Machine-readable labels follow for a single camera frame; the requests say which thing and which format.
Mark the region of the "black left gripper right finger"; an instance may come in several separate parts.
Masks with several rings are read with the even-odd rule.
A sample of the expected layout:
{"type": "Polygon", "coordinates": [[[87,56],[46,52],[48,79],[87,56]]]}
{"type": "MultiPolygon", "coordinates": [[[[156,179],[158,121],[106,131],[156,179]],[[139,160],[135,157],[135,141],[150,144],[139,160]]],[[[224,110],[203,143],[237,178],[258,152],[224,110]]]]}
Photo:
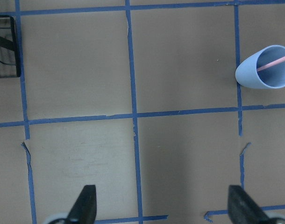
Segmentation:
{"type": "Polygon", "coordinates": [[[233,224],[267,224],[269,217],[239,185],[228,188],[228,216],[233,224]]]}

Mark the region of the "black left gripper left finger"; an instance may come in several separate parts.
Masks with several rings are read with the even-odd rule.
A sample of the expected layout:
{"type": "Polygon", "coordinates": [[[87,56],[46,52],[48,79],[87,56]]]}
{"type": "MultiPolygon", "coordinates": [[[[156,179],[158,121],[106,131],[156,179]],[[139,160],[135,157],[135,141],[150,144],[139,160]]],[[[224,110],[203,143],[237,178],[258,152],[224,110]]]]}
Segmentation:
{"type": "Polygon", "coordinates": [[[66,224],[93,224],[96,219],[96,186],[85,185],[70,210],[66,224]]]}

